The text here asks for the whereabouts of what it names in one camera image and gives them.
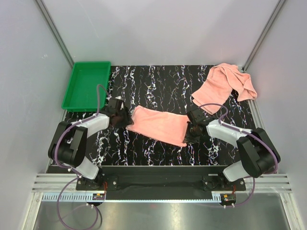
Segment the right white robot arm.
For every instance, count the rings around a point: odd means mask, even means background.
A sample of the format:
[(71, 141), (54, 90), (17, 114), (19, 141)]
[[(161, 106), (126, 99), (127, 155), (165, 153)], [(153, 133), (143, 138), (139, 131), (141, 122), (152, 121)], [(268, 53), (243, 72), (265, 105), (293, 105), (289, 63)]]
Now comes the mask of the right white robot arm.
[(187, 113), (189, 121), (185, 143), (198, 143), (202, 137), (220, 139), (238, 149), (240, 161), (227, 166), (218, 177), (218, 185), (224, 190), (234, 186), (241, 178), (258, 178), (276, 173), (280, 155), (266, 131), (262, 128), (245, 129), (228, 124), (222, 119), (205, 117), (201, 109)]

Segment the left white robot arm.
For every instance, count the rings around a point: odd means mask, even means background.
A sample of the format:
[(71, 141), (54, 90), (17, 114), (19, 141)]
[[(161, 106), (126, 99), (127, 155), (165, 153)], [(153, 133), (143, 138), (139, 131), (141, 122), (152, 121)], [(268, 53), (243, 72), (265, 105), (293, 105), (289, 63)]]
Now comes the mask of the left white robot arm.
[(87, 179), (94, 190), (103, 186), (102, 170), (86, 156), (87, 139), (101, 130), (125, 128), (133, 124), (121, 96), (110, 98), (99, 113), (78, 122), (60, 122), (48, 149), (48, 157), (57, 165), (73, 170)]

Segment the pink striped towel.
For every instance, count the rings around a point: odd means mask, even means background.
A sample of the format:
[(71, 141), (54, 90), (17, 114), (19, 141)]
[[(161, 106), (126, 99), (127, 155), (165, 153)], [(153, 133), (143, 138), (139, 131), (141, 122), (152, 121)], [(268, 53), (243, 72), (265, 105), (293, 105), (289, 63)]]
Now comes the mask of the pink striped towel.
[(138, 105), (132, 113), (132, 125), (127, 130), (167, 144), (185, 147), (188, 116), (159, 112)]

